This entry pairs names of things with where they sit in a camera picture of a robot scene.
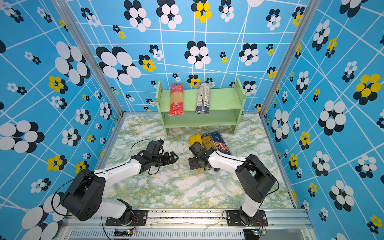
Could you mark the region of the yellow top spaghetti bag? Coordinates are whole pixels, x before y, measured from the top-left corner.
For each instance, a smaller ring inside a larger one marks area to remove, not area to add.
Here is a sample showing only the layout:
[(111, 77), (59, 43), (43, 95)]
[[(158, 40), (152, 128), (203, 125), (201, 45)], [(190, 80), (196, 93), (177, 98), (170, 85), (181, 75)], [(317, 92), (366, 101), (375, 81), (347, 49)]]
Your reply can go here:
[(189, 137), (190, 141), (190, 146), (192, 146), (194, 143), (198, 142), (200, 143), (201, 146), (203, 146), (203, 141), (202, 141), (202, 135), (201, 134), (196, 134), (191, 137)]

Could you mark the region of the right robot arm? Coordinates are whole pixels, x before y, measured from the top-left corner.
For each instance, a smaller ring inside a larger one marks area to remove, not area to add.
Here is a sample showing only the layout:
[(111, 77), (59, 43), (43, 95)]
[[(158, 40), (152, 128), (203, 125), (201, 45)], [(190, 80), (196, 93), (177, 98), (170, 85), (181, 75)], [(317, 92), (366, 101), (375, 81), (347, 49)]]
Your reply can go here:
[(264, 199), (278, 183), (272, 173), (255, 155), (235, 157), (214, 148), (207, 150), (199, 142), (195, 142), (189, 150), (194, 155), (189, 159), (191, 170), (213, 168), (236, 174), (247, 195), (239, 210), (240, 219), (246, 226), (252, 225)]

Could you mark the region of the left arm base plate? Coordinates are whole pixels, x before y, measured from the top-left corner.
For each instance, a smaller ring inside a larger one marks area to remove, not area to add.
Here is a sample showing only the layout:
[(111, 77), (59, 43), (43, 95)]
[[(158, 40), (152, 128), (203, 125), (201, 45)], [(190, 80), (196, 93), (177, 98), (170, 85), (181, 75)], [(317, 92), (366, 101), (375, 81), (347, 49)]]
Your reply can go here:
[(148, 210), (133, 210), (129, 211), (127, 214), (124, 214), (119, 219), (114, 219), (107, 217), (105, 222), (106, 226), (114, 226), (114, 227), (134, 227), (139, 226), (143, 227), (146, 225), (148, 218)]

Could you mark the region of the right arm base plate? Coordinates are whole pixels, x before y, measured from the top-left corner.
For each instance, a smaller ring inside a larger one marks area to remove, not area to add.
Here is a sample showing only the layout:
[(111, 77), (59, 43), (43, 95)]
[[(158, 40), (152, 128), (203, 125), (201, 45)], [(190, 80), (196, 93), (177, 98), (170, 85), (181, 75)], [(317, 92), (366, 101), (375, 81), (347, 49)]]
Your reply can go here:
[(227, 210), (226, 216), (229, 227), (267, 227), (269, 225), (265, 211), (259, 210), (254, 217), (249, 217), (240, 210)]

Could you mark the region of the blue clear spaghetti bag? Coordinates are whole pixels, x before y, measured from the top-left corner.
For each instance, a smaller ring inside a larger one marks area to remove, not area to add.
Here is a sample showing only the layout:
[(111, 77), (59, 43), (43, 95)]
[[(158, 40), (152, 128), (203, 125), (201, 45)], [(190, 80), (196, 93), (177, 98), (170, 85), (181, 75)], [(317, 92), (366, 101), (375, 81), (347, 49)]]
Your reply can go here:
[(209, 150), (211, 148), (215, 148), (215, 143), (214, 143), (210, 133), (206, 133), (206, 134), (202, 135), (202, 143), (203, 143), (202, 146), (206, 150)]

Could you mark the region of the clear white-label spaghetti bag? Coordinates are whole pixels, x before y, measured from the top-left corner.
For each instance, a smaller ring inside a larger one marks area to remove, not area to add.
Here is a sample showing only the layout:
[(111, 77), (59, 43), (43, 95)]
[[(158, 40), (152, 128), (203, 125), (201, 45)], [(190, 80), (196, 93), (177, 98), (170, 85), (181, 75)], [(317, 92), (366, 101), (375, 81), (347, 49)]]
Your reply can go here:
[(210, 110), (210, 92), (211, 87), (209, 84), (201, 84), (198, 90), (196, 114), (209, 114)]

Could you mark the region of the red spaghetti bag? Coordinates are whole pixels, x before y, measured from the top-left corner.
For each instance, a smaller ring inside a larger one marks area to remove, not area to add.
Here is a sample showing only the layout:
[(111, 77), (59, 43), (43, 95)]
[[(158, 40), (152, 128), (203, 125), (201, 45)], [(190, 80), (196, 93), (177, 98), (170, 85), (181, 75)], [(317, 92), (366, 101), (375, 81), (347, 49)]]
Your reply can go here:
[(181, 116), (184, 115), (184, 85), (172, 84), (171, 85), (171, 104), (169, 116)]

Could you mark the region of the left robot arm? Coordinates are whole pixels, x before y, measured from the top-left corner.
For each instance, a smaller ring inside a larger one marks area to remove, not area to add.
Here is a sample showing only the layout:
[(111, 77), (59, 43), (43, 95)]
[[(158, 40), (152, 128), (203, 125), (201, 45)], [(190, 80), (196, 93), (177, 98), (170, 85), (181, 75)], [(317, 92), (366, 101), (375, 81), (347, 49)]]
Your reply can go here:
[(133, 208), (122, 199), (104, 198), (104, 191), (110, 186), (132, 176), (149, 171), (152, 167), (176, 163), (179, 156), (166, 153), (164, 141), (150, 141), (146, 149), (130, 156), (130, 159), (110, 168), (77, 174), (61, 198), (61, 206), (80, 221), (92, 217), (110, 218), (118, 225), (127, 226), (134, 219)]

